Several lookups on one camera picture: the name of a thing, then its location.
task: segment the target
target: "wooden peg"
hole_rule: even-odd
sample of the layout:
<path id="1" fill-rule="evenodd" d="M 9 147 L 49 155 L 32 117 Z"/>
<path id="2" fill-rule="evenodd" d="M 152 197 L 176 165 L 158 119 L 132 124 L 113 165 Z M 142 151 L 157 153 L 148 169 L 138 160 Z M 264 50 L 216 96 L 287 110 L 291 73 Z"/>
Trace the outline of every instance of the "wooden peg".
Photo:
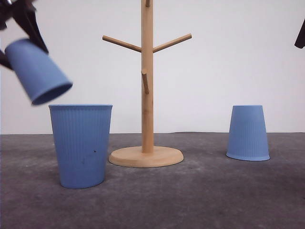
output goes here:
<path id="1" fill-rule="evenodd" d="M 103 36 L 102 38 L 104 41 L 107 41 L 107 42 L 110 42 L 110 43 L 113 43 L 113 44 L 117 44 L 119 46 L 122 46 L 122 47 L 125 47 L 125 48 L 128 48 L 128 49 L 132 49 L 132 50 L 135 50 L 137 52 L 141 52 L 142 49 L 136 45 L 133 45 L 133 44 L 129 44 L 127 42 L 122 42 L 118 39 L 114 39 L 112 37 L 108 37 L 108 36 Z"/>
<path id="2" fill-rule="evenodd" d="M 189 33 L 189 34 L 187 34 L 185 36 L 179 37 L 179 38 L 177 38 L 175 40 L 172 40 L 170 42 L 167 42 L 165 44 L 162 44 L 162 45 L 159 45 L 159 46 L 155 47 L 153 49 L 153 52 L 155 53 L 155 52 L 160 51 L 162 49 L 166 49 L 168 47 L 171 47 L 171 46 L 173 46 L 175 44 L 178 44 L 180 42 L 186 41 L 186 40 L 191 39 L 191 38 L 192 38 L 192 35 Z"/>
<path id="3" fill-rule="evenodd" d="M 142 74 L 142 81 L 143 81 L 143 85 L 144 85 L 145 94 L 149 94 L 146 69 L 142 69 L 141 74 Z"/>
<path id="4" fill-rule="evenodd" d="M 145 7 L 150 7 L 150 6 L 151 6 L 151 1 L 150 0 L 146 0 Z"/>

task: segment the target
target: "round wooden base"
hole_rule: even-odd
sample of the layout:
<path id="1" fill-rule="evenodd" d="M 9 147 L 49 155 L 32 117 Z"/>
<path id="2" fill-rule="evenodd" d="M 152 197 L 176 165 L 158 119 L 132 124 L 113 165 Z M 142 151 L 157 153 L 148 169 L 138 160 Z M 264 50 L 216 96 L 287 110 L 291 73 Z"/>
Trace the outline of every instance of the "round wooden base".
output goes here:
<path id="1" fill-rule="evenodd" d="M 125 167 L 151 168 L 177 164 L 183 161 L 183 154 L 178 149 L 154 146 L 153 153 L 142 153 L 141 146 L 115 150 L 109 156 L 112 164 Z"/>

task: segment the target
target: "upside-down cup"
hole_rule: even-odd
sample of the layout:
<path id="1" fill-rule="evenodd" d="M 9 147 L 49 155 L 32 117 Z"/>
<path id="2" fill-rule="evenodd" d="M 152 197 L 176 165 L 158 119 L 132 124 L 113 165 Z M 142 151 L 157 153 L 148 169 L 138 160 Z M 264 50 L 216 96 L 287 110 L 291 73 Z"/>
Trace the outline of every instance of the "upside-down cup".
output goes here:
<path id="1" fill-rule="evenodd" d="M 48 54 L 29 39 L 11 43 L 5 54 L 33 105 L 55 99 L 72 87 Z"/>
<path id="2" fill-rule="evenodd" d="M 270 159 L 261 105 L 233 106 L 226 155 L 246 161 Z"/>

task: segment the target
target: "wooden mug tree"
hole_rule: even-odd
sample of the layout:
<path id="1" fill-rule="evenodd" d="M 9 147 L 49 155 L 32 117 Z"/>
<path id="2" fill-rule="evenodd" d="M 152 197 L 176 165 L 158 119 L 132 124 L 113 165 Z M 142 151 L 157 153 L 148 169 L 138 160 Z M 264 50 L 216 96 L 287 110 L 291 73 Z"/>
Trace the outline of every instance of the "wooden mug tree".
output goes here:
<path id="1" fill-rule="evenodd" d="M 103 36 L 108 41 L 142 54 L 142 146 L 115 150 L 109 161 L 125 167 L 162 167 L 183 161 L 180 150 L 153 144 L 153 53 L 192 38 L 191 34 L 153 47 L 153 0 L 141 0 L 142 47 Z"/>

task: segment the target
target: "blue plastic cup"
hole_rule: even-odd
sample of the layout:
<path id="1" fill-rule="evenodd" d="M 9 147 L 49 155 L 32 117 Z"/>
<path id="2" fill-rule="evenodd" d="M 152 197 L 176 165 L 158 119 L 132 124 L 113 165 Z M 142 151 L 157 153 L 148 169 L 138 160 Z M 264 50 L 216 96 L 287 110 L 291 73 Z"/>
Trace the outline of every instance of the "blue plastic cup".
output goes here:
<path id="1" fill-rule="evenodd" d="M 5 54 L 33 105 L 55 99 L 72 87 L 51 58 L 29 39 L 11 43 Z"/>
<path id="2" fill-rule="evenodd" d="M 233 106 L 226 155 L 246 161 L 270 159 L 263 106 Z"/>
<path id="3" fill-rule="evenodd" d="M 49 105 L 61 185 L 104 180 L 112 105 Z"/>

